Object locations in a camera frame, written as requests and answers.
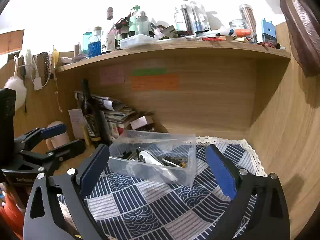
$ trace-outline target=wine bottle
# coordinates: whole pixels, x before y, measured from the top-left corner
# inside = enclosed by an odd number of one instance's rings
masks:
[[[104,130],[101,128],[103,126],[99,107],[95,99],[91,97],[89,90],[89,83],[87,79],[82,80],[82,92],[84,100],[81,104],[82,114],[87,121],[87,130],[93,145],[97,147],[100,143],[108,142],[103,140]]]

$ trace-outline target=white pom-pom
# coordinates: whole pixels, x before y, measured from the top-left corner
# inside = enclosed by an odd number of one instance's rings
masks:
[[[23,84],[23,80],[18,76],[11,77],[8,79],[4,87],[16,91],[16,111],[17,111],[21,106],[23,106],[26,100],[26,95],[27,95],[27,89]]]

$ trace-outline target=orange fabric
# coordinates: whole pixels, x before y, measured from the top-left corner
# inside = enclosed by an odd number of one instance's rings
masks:
[[[0,207],[0,215],[6,221],[11,230],[20,240],[23,240],[23,223],[24,216],[17,208],[16,203],[9,194],[5,195],[5,206]]]

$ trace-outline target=cabinet door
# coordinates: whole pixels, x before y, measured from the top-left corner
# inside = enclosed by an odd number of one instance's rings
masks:
[[[9,51],[22,50],[24,30],[10,32]]]
[[[9,51],[10,33],[0,34],[0,55]]]

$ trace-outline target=clear plastic bin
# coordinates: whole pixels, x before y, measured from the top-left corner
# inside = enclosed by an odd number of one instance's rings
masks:
[[[121,49],[129,49],[134,46],[140,46],[143,44],[151,44],[153,42],[156,42],[155,38],[152,38],[152,37],[144,35],[144,34],[137,34],[137,35],[120,40],[120,48]]]
[[[117,158],[140,147],[154,156],[187,157],[186,167],[169,167]],[[109,168],[113,172],[157,182],[192,186],[196,175],[196,136],[125,130],[109,147]]]

